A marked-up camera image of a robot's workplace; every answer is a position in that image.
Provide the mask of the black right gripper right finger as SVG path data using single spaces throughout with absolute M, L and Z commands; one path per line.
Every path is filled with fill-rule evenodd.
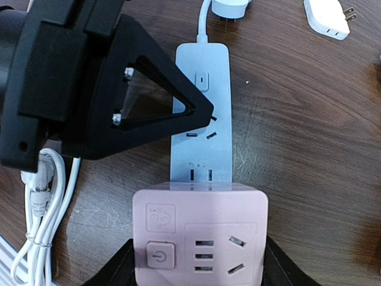
M 263 285 L 321 286 L 303 272 L 270 237 L 266 240 Z

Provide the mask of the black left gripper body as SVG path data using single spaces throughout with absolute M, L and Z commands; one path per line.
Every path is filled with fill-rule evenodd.
M 34 172 L 73 114 L 89 62 L 112 35 L 118 1 L 1 7 L 1 165 Z

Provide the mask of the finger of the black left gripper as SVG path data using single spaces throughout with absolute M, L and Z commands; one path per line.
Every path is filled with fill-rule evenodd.
M 122 79 L 128 67 L 139 71 L 185 105 L 181 113 L 159 119 L 210 119 L 213 105 L 132 17 L 123 14 L 102 66 L 92 100 L 92 119 L 111 119 L 127 95 Z
M 212 105 L 198 106 L 186 112 L 143 120 L 126 120 L 114 126 L 112 113 L 104 108 L 92 110 L 85 119 L 77 142 L 63 140 L 64 156 L 99 160 L 143 144 L 209 125 Z

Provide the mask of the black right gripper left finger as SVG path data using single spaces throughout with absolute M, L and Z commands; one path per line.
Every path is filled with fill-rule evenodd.
M 82 286 L 135 286 L 135 251 L 129 239 L 115 255 Z

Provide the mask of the pink cube socket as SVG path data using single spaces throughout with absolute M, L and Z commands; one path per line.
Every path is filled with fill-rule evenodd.
M 137 285 L 260 285 L 268 198 L 237 183 L 166 182 L 133 196 Z

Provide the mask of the blue-grey power strip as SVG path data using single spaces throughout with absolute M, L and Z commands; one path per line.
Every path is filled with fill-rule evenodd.
M 229 50 L 222 43 L 184 43 L 176 64 L 202 97 L 190 126 L 171 138 L 169 189 L 225 189 L 233 167 Z

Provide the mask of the white square adapter plug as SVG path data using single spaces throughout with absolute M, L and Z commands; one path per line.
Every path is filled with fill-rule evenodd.
M 338 0 L 303 0 L 303 4 L 310 27 L 339 41 L 350 34 L 348 22 L 357 18 L 353 7 L 344 10 Z

